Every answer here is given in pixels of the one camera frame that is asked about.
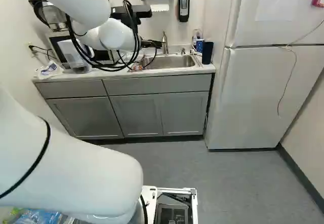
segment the electrical outlet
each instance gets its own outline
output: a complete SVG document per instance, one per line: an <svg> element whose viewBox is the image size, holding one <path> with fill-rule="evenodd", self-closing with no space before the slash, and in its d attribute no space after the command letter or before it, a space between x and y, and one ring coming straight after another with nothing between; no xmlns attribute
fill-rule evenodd
<svg viewBox="0 0 324 224"><path fill-rule="evenodd" d="M30 53L30 56L34 58L36 56L36 52L33 50L33 48L30 48L29 46L33 46L33 44L31 42L26 43L26 47Z"/></svg>

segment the faucet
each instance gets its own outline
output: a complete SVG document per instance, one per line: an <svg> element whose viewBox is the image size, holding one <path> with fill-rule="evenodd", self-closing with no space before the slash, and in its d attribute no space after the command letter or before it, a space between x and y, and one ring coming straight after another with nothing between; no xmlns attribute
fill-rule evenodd
<svg viewBox="0 0 324 224"><path fill-rule="evenodd" d="M168 38L165 31L162 36L162 51L164 54L169 54Z"/></svg>

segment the black cup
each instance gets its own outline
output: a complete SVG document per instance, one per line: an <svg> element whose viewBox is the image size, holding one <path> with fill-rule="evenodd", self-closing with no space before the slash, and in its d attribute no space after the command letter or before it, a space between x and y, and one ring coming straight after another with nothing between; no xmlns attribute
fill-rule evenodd
<svg viewBox="0 0 324 224"><path fill-rule="evenodd" d="M202 47L202 63L210 64L212 60L213 54L213 42L204 42L204 46Z"/></svg>

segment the microwave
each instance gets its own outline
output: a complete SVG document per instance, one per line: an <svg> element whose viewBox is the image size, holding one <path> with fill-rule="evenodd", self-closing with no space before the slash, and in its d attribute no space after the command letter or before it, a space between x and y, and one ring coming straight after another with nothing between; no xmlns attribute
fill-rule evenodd
<svg viewBox="0 0 324 224"><path fill-rule="evenodd" d="M55 57L57 58L58 64L64 69L71 69L70 65L67 62L66 57L64 56L63 52L60 49L60 46L58 45L58 42L70 39L69 31L65 30L65 31L47 33L46 38L51 45L51 49ZM115 61L118 60L118 54L116 50L102 51L102 50L93 49L93 51L94 51L94 57L91 59L91 61L96 60L104 65L107 65L107 64L113 64L115 63Z"/></svg>

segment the blue cup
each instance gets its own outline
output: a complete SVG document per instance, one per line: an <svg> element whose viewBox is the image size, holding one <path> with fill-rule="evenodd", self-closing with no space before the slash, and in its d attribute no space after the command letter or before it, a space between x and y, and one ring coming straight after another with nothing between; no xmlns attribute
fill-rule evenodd
<svg viewBox="0 0 324 224"><path fill-rule="evenodd" d="M196 40L196 50L199 53L203 53L205 39L197 39Z"/></svg>

